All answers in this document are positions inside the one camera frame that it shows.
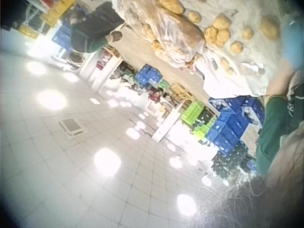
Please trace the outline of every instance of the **plastic bag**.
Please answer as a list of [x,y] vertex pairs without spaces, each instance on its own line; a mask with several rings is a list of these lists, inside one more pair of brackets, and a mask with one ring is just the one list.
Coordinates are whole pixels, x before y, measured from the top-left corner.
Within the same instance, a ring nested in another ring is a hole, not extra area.
[[156,55],[175,68],[185,66],[204,45],[199,28],[163,8],[157,0],[113,0],[113,6],[125,22],[149,42],[153,42],[153,32],[162,47],[155,50]]

